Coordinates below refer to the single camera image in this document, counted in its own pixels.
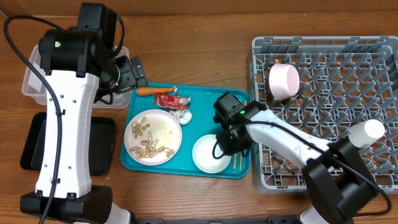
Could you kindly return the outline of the pink bowl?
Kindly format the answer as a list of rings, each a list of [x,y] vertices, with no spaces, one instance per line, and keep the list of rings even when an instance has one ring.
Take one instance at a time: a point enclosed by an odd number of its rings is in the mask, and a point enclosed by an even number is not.
[[[288,99],[299,91],[299,73],[293,65],[277,63],[271,67],[268,84],[274,98]]]

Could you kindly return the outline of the white bowl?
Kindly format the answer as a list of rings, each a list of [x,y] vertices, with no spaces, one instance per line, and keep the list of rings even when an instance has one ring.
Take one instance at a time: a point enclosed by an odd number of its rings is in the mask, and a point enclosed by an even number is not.
[[[203,172],[216,174],[225,170],[230,161],[230,156],[223,156],[220,159],[213,157],[213,147],[216,143],[216,135],[208,134],[202,136],[193,147],[192,157],[194,164]]]

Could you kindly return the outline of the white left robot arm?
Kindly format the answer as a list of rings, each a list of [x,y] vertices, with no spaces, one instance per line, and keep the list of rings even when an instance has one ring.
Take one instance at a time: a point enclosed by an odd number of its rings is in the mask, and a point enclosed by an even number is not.
[[[35,190],[21,197],[23,213],[64,223],[134,223],[110,187],[91,183],[89,171],[93,104],[121,89],[115,32],[113,25],[85,25],[50,29],[40,39],[34,73],[47,89],[44,157]]]

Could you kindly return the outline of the white plastic cup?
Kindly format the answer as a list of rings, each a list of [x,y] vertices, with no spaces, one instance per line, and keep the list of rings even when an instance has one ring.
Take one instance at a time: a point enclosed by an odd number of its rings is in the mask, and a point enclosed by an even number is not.
[[[370,119],[350,127],[348,139],[358,148],[367,148],[382,138],[384,132],[385,127],[380,121]]]

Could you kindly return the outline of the wooden chopstick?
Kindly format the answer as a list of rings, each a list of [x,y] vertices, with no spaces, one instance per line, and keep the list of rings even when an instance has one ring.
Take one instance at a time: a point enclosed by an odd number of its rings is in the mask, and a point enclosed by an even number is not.
[[[233,169],[236,169],[237,167],[237,158],[238,158],[238,153],[235,153],[233,157]]]
[[[240,157],[239,157],[239,170],[242,170],[242,166],[243,166],[243,156],[242,156],[242,154],[240,154]]]

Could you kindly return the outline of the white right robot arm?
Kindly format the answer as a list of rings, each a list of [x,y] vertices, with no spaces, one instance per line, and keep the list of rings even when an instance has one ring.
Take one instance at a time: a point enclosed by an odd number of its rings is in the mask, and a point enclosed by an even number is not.
[[[300,223],[349,223],[377,194],[377,186],[359,155],[361,148],[378,141],[385,132],[376,120],[355,124],[335,142],[311,136],[286,123],[257,101],[243,105],[235,98],[214,103],[216,123],[224,134],[217,137],[223,155],[265,145],[299,168],[311,207]]]

